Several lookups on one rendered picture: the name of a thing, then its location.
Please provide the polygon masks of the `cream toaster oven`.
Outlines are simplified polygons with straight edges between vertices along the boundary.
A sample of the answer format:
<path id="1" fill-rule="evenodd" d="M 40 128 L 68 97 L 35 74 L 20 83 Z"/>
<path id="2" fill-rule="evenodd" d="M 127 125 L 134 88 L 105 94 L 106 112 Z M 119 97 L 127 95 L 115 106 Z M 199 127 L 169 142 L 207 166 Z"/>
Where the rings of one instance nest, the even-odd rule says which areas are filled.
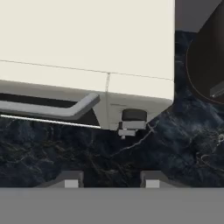
<path id="1" fill-rule="evenodd" d="M 174 101 L 174 34 L 175 0 L 0 0 L 0 101 L 101 99 L 78 120 L 0 116 L 117 132 L 141 109 L 147 125 Z"/>

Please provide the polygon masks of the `grey metal bar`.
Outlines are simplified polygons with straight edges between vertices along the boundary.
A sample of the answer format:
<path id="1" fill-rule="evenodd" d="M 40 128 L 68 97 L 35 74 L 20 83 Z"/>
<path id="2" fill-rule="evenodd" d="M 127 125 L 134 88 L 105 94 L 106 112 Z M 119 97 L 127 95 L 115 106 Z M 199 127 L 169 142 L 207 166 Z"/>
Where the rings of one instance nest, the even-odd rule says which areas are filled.
<path id="1" fill-rule="evenodd" d="M 210 89 L 210 96 L 213 98 L 216 98 L 223 94 L 224 94 L 224 81 L 220 82 L 219 84 L 215 85 Z"/>

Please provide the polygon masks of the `black and silver oven knob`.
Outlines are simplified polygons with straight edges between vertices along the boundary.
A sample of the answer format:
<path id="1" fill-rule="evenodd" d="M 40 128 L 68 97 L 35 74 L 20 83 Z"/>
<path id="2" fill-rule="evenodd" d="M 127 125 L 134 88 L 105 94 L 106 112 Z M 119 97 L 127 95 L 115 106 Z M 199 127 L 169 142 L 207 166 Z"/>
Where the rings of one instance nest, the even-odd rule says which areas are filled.
<path id="1" fill-rule="evenodd" d="M 121 139 L 134 137 L 138 130 L 146 129 L 147 112 L 136 108 L 126 108 L 122 112 L 122 119 L 118 126 Z"/>

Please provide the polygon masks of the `dark brown round basin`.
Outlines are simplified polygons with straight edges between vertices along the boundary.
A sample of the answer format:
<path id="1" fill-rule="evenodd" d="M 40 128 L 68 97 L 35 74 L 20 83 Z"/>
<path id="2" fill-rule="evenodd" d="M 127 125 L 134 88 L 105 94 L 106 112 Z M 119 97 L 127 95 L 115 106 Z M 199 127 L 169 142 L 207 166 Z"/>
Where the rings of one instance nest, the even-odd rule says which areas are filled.
<path id="1" fill-rule="evenodd" d="M 189 45 L 185 67 L 189 85 L 201 100 L 224 105 L 224 94 L 210 96 L 210 89 L 224 81 L 224 0 Z"/>

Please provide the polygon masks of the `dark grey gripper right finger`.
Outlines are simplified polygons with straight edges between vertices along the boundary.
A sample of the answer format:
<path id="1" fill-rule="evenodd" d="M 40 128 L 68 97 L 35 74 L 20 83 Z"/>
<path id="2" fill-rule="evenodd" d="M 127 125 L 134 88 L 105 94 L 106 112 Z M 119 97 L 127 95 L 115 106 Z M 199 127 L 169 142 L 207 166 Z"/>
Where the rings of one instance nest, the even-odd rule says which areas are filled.
<path id="1" fill-rule="evenodd" d="M 168 179 L 161 171 L 142 171 L 142 188 L 186 188 L 186 185 Z"/>

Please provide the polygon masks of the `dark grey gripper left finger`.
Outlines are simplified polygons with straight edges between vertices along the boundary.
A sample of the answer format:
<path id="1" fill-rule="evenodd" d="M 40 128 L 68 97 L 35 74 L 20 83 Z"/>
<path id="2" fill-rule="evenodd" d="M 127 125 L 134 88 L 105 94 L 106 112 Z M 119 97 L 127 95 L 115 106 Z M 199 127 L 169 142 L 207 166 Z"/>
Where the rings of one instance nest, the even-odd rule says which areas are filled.
<path id="1" fill-rule="evenodd" d="M 84 186 L 83 171 L 63 171 L 57 178 L 47 181 L 38 188 L 81 188 Z"/>

